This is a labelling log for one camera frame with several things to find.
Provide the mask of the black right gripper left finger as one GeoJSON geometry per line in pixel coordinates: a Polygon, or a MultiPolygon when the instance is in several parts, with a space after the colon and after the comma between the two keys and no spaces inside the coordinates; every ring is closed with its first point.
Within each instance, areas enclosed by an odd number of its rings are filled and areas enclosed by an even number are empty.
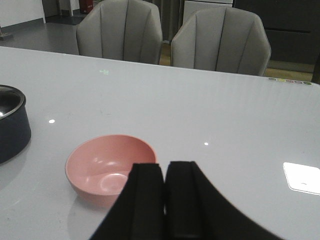
{"type": "Polygon", "coordinates": [[[157,163],[135,163],[92,240],[162,240],[164,180],[157,163]]]}

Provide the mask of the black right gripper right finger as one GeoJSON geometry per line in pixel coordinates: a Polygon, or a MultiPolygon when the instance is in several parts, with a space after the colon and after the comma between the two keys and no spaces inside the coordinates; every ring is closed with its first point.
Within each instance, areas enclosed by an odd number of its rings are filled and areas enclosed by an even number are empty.
{"type": "Polygon", "coordinates": [[[277,240],[230,203],[194,161],[172,161],[165,176],[168,240],[277,240]]]}

